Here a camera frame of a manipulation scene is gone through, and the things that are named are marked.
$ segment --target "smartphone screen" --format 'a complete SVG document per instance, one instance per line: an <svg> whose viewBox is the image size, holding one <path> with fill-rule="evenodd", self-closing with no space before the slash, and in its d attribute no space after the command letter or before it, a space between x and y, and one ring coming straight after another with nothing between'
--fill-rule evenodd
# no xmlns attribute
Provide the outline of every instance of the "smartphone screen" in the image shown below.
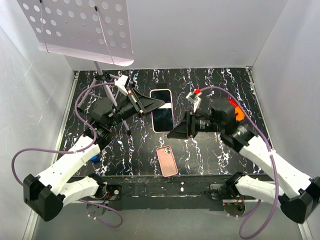
<svg viewBox="0 0 320 240"><path fill-rule="evenodd" d="M174 115L172 110L172 97L169 89L154 89L150 97L163 100L165 104L152 111L153 130L159 132L170 132L174 129Z"/></svg>

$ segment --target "white perforated board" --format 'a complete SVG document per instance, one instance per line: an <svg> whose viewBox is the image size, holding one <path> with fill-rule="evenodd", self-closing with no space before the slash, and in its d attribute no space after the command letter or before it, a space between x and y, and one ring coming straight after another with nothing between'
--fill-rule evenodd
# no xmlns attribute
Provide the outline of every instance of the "white perforated board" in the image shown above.
<svg viewBox="0 0 320 240"><path fill-rule="evenodd" d="M39 0L17 1L40 42L40 50L47 51L46 42L51 53L107 64L114 61L120 66L134 62L126 0L42 0L42 25Z"/></svg>

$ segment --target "marble surface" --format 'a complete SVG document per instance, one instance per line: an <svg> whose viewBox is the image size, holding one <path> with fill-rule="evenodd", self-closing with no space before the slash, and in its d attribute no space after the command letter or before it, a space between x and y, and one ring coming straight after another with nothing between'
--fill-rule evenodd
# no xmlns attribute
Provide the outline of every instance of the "marble surface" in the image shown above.
<svg viewBox="0 0 320 240"><path fill-rule="evenodd" d="M156 83L167 83L172 91L174 126L182 120L184 111L192 108L186 99L190 91L206 86L222 87L238 99L253 121L267 134L256 96L244 68L135 69L113 70L109 73L129 76L130 80L136 83L136 88L147 96L150 90L156 88ZM85 129L73 112L74 102L80 92L91 84L93 74L93 71L79 73L61 150L68 150ZM117 92L117 88L111 89L114 94ZM94 94L106 95L102 87L96 88ZM210 101L218 97L226 95L219 91L204 92L200 109L209 112ZM82 108L88 110L95 101L96 97L89 96ZM89 162L76 173L77 176L94 172L102 176L161 175L156 149L167 145L172 147L179 175L219 175L237 171L263 173L258 166L224 145L218 133L199 132L195 139L189 140L168 139L166 133L153 131L150 115L143 118L132 116L127 119L127 123L132 131L131 136L126 135L123 124L116 126L116 136L100 154L101 162Z"/></svg>

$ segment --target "purple cable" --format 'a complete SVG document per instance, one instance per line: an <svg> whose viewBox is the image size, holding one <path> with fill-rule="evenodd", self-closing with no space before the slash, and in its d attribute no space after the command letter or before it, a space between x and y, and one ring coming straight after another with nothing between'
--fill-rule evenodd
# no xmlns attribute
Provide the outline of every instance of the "purple cable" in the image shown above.
<svg viewBox="0 0 320 240"><path fill-rule="evenodd" d="M266 148L268 149L268 152L271 152L271 146L266 138L266 136L262 133L262 131L258 128L258 126L251 120L250 116L246 113L246 111L244 110L244 108L240 105L240 103L238 102L238 100L227 90L218 87L218 86L206 86L202 89L200 89L201 92L208 90L208 89L217 89L222 91L223 93L227 94L232 100L234 100L236 102L236 104L238 104L238 106L240 107L240 109L242 110L242 112L244 113L244 115L246 116L246 118L249 120L249 122L252 124L252 126L254 127L254 129L257 131L257 133L260 135L260 137L263 139L263 141L266 144ZM273 174L274 174L274 182L275 182L275 195L274 195L274 202L271 208L271 211L267 217L267 219L264 221L264 223L262 224L262 226L252 235L249 236L243 236L242 231L243 228L246 224L246 222L248 221L248 219L252 216L252 214L257 210L261 200L259 200L256 204L256 206L252 209L252 211L242 215L242 217L245 216L245 219L243 220L243 222L241 223L240 229L239 229L239 235L242 239L252 239L254 237L256 237L259 233L261 233L263 231L263 229L265 229L265 227L268 225L268 223L270 222L272 216L274 215L276 209L277 209L277 203L278 203L278 196L279 196L279 180L278 180L278 173L277 173L277 168L276 168L276 163L275 163L275 159L274 156L272 154L270 154L270 159L271 159L271 164L272 164L272 168L273 168Z"/></svg>
<svg viewBox="0 0 320 240"><path fill-rule="evenodd" d="M85 125L88 126L88 128L90 128L93 131L93 140L88 146L86 146L84 148L81 148L79 150L76 150L76 151L58 151L58 150L51 150L51 149L44 149L44 148L29 147L29 148L24 148L24 149L18 151L13 156L12 161L11 161L11 170L12 170L12 173L13 173L13 176L14 176L15 180L21 186L23 186L23 182L17 176L16 170L15 170L15 161L16 161L16 158L18 157L19 154L21 154L23 152L27 152L27 151L38 151L38 152L45 152L45 153L52 153L52 154L75 154L75 153L79 153L79 152L82 152L84 150L87 150L88 148L90 148L96 142L96 140L97 140L97 132L96 132L96 130L94 129L93 126L91 126L86 120L84 120L79 115L77 106L78 106L79 101L81 100L82 96L87 91L89 91L90 89L93 89L93 88L96 88L96 87L101 87L101 86L104 86L104 85L113 85L113 84L114 84L113 82L104 82L104 83L100 83L100 84L96 84L96 85L90 86L90 87L86 88L83 92L81 92L80 95L77 97L77 99L75 101L75 104L74 104L74 113L75 113L75 115L80 119L81 122L83 122Z"/></svg>
<svg viewBox="0 0 320 240"><path fill-rule="evenodd" d="M98 221L102 222L103 224L107 225L107 226L110 227L110 228L118 228L118 227L120 227L121 224L124 222L124 219L123 219L122 215L120 214L120 212L118 212L117 210L115 210L115 209L113 209L113 208L111 208L111 207L109 207L109 206L102 205L102 204L95 203L95 202L91 202L91 201L82 200L82 199L79 199L79 201L80 201L80 202L83 202L83 203L85 203L85 204L92 204L92 205L95 205L95 206L98 206L98 207L101 207L101 208L104 208L104 209L108 209L108 210L116 213L116 214L120 217L120 223L117 224L117 225L113 225L113 224L108 223L107 221L105 221L105 220L103 220L103 219L101 219L101 218L99 218L99 217L96 217L96 216L94 216L94 215L89 214L90 217L97 219Z"/></svg>

